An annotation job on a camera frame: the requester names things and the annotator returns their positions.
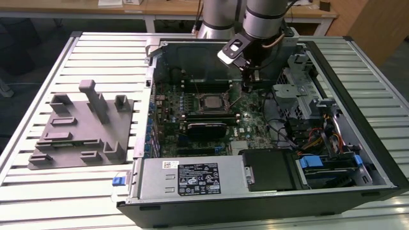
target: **motherboard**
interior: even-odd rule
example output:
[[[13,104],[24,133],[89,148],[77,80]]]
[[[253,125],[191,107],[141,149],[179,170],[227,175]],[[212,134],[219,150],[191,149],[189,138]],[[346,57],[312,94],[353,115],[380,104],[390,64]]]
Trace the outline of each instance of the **motherboard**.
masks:
[[[239,82],[157,84],[160,157],[237,155],[273,148],[262,118],[264,91]]]

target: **table leg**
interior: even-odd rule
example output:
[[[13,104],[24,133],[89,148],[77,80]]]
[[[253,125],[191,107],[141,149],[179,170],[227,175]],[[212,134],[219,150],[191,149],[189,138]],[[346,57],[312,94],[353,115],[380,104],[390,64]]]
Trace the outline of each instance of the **table leg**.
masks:
[[[53,23],[56,24],[56,27],[63,26],[63,18],[53,18]]]
[[[321,24],[318,25],[314,36],[325,36],[328,29],[330,28],[333,18],[322,18]]]
[[[144,20],[147,25],[147,32],[155,33],[155,15],[145,15]]]

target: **blue release tab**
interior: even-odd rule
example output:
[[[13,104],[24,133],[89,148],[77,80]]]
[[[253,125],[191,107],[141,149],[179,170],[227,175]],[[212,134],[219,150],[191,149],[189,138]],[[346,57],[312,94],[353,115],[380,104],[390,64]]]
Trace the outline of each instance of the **blue release tab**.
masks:
[[[364,165],[362,158],[360,155],[354,155],[353,159],[356,160],[358,166]]]
[[[112,186],[125,186],[125,176],[113,177],[112,179]]]
[[[301,168],[324,166],[320,156],[305,156],[300,159]]]

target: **sticker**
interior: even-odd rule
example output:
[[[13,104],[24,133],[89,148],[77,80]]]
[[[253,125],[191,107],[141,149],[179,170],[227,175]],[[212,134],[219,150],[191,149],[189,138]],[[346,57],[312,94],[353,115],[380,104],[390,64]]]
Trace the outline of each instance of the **sticker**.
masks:
[[[163,161],[161,168],[163,169],[177,169],[179,161]]]
[[[143,13],[143,11],[125,11],[125,13]]]
[[[220,194],[220,175],[217,163],[180,164],[179,187],[180,196]]]

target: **slotted metal surface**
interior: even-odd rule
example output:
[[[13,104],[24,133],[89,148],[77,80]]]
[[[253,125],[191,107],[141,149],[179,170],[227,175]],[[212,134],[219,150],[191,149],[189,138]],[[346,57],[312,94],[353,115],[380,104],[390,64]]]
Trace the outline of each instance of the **slotted metal surface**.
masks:
[[[85,100],[77,83],[93,79],[96,90],[105,99],[125,94],[137,100],[129,132],[128,162],[139,133],[144,101],[141,92],[147,72],[145,45],[152,37],[164,34],[84,33],[71,38],[51,72],[28,114],[20,124],[0,158],[5,161],[0,174],[0,225],[1,229],[139,229],[119,212],[112,202],[124,200],[127,187],[112,189],[112,178],[131,169],[131,164],[31,171],[28,158],[33,151],[51,107],[53,93],[67,93],[72,100]],[[188,35],[172,35],[188,38]],[[362,109],[390,154],[409,177],[409,110],[390,83],[376,73],[368,61],[342,38],[304,37],[314,40],[328,58],[345,87]],[[288,218],[268,221],[189,226],[175,229],[408,229],[409,196],[368,203],[341,215]]]

